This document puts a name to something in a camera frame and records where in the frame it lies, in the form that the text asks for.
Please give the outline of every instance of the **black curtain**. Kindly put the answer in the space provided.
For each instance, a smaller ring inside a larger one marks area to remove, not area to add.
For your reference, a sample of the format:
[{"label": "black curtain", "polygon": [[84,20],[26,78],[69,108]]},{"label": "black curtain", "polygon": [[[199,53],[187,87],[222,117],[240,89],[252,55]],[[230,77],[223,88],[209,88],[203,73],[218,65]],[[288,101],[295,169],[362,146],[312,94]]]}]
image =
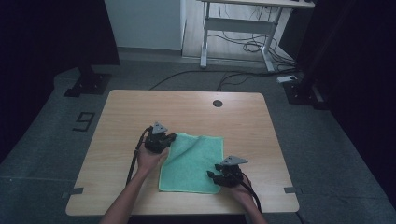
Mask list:
[{"label": "black curtain", "polygon": [[396,207],[395,5],[318,1],[299,61]]},{"label": "black curtain", "polygon": [[47,102],[53,78],[120,64],[103,0],[0,1],[0,161]]}]

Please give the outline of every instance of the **wooden table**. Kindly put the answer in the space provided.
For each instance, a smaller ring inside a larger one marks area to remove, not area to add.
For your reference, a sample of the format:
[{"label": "wooden table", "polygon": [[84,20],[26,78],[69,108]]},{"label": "wooden table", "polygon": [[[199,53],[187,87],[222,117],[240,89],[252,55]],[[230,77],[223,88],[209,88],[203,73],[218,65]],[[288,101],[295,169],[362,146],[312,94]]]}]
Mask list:
[{"label": "wooden table", "polygon": [[[213,102],[220,100],[222,107]],[[112,91],[93,135],[66,213],[102,215],[125,187],[134,147],[154,121],[168,133],[224,137],[224,157],[248,160],[240,167],[258,194],[264,213],[296,212],[299,204],[276,133],[259,93],[198,91]],[[159,192],[160,166],[145,182],[136,215],[242,214],[226,190],[219,194]]]},{"label": "wooden table", "polygon": [[[279,22],[282,9],[289,8],[313,8],[313,2],[305,2],[305,0],[291,1],[291,0],[198,0],[207,3],[205,14],[205,28],[204,28],[204,42],[201,49],[201,62],[200,66],[206,68],[207,65],[207,33],[209,30],[213,31],[228,31],[250,34],[268,35],[263,48],[261,49],[262,57],[264,58],[265,65],[269,72],[274,72],[272,64],[272,57],[269,53],[272,39]],[[209,17],[210,3],[224,3],[224,4],[238,4],[238,5],[254,5],[254,6],[268,6],[278,7],[276,17],[273,21],[247,21],[247,20],[234,20],[224,18],[211,18]]]}]

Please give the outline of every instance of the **gray carpet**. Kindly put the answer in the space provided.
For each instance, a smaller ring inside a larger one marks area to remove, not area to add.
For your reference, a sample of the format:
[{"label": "gray carpet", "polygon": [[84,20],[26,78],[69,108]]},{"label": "gray carpet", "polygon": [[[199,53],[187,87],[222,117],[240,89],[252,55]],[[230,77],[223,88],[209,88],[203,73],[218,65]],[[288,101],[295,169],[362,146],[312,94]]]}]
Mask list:
[{"label": "gray carpet", "polygon": [[[63,97],[78,78],[70,70],[55,78],[55,91],[30,129],[0,164],[0,223],[97,223],[69,217],[63,193],[74,187],[106,97],[111,90],[148,90],[170,75],[199,70],[194,63],[121,61],[98,66],[113,75],[103,96]],[[210,65],[207,70],[259,68]],[[224,73],[188,73],[155,90],[215,91]],[[255,77],[223,91],[260,92],[273,120],[304,223],[396,223],[396,212],[359,153],[329,111],[289,105],[276,78]],[[94,112],[90,129],[74,132],[80,112]],[[269,223],[301,223],[294,213],[264,214]]]}]

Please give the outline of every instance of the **green towel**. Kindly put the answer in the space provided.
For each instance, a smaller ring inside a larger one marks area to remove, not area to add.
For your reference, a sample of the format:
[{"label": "green towel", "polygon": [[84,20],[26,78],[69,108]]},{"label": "green towel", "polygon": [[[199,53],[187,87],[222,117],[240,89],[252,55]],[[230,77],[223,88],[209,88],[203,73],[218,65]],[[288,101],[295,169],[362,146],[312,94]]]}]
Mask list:
[{"label": "green towel", "polygon": [[220,174],[215,164],[223,160],[223,137],[177,133],[160,174],[162,191],[218,193],[206,171]]}]

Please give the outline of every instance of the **white wall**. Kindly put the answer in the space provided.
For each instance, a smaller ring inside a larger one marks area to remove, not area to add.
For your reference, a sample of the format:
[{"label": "white wall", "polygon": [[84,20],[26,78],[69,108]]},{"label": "white wall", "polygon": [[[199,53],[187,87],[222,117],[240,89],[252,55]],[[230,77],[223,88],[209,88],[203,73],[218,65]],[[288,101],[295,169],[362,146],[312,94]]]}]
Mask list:
[{"label": "white wall", "polygon": [[105,0],[117,47],[181,50],[186,0]]}]

